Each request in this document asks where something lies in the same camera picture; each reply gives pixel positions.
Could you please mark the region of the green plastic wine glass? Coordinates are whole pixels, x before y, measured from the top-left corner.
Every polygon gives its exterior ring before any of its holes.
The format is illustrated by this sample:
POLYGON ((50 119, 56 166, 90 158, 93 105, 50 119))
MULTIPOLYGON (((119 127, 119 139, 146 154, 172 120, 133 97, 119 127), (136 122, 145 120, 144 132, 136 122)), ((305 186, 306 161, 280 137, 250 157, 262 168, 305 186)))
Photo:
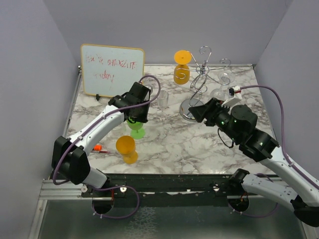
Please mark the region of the green plastic wine glass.
POLYGON ((131 122, 127 120, 128 127, 131 129, 131 137, 133 139, 141 139, 145 136, 145 130, 143 128, 143 123, 141 122, 131 122))

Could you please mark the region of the clear wine glass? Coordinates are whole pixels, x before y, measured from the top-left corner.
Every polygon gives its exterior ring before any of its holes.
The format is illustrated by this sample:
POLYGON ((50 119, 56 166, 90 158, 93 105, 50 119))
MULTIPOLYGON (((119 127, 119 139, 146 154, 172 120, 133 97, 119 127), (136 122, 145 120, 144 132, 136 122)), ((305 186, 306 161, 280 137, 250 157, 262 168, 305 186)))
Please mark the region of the clear wine glass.
POLYGON ((230 71, 223 71, 218 74, 219 87, 212 90, 209 94, 211 98, 217 98, 224 101, 226 99, 225 89, 234 81, 230 71))

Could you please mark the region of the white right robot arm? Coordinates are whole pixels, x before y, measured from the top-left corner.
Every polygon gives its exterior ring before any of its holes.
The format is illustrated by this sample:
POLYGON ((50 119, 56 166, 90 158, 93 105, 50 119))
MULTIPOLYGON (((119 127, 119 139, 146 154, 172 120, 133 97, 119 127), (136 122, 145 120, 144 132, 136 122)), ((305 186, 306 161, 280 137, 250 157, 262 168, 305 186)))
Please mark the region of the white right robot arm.
POLYGON ((217 126, 239 147, 242 153, 276 173, 286 186, 272 183, 238 169, 229 179, 229 189, 235 195, 253 193, 279 203, 303 223, 319 226, 319 182, 306 180, 309 174, 298 164, 284 158, 279 143, 269 134, 256 128, 257 115, 247 105, 225 107, 212 98, 201 106, 190 107, 197 122, 217 126))

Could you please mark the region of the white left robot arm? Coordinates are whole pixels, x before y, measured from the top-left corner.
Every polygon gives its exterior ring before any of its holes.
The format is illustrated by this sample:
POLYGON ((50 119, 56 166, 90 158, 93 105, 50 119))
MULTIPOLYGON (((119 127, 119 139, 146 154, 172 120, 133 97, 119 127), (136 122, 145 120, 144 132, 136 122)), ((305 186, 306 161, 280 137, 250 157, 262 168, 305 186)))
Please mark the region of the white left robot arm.
POLYGON ((146 123, 150 96, 150 88, 135 82, 128 92, 112 97, 82 130, 69 138, 60 136, 53 149, 53 183, 60 185, 57 176, 62 175, 67 182, 90 185, 98 196, 106 196, 110 191, 107 176, 90 166, 88 156, 103 137, 124 121, 146 123))

